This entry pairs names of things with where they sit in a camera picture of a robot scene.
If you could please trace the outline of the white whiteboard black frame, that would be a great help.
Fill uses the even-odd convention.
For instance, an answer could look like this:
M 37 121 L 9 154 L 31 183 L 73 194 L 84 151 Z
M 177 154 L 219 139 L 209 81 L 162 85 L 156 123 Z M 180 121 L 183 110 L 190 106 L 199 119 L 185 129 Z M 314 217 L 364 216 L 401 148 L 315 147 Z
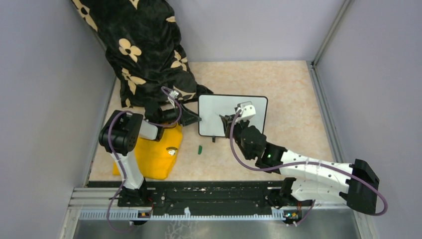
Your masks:
M 263 133 L 268 108 L 266 96 L 212 94 L 201 95 L 198 98 L 198 115 L 201 118 L 198 123 L 199 135 L 225 137 L 223 122 L 220 117 L 235 114 L 238 104 L 244 102 L 251 102 L 256 110 L 256 114 L 249 120 L 249 124 Z

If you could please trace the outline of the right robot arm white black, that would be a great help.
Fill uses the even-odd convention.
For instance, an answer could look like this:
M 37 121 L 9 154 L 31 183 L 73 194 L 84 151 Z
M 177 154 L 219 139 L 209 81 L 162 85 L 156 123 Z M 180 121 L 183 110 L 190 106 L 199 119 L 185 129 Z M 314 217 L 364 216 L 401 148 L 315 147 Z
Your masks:
M 295 153 L 267 141 L 248 120 L 237 114 L 220 116 L 236 161 L 251 171 L 284 175 L 281 201 L 328 201 L 344 203 L 370 216 L 384 215 L 388 203 L 379 192 L 380 179 L 365 160 L 335 163 Z

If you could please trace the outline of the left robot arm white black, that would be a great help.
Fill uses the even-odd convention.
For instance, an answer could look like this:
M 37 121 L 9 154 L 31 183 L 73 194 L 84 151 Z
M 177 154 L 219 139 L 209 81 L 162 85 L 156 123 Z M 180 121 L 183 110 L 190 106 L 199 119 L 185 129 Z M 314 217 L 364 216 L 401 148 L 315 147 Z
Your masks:
M 101 129 L 99 144 L 114 159 L 122 183 L 111 201 L 120 207 L 151 202 L 146 179 L 164 180 L 172 171 L 183 139 L 182 127 L 200 122 L 183 104 L 163 110 L 148 102 L 145 114 L 116 110 Z

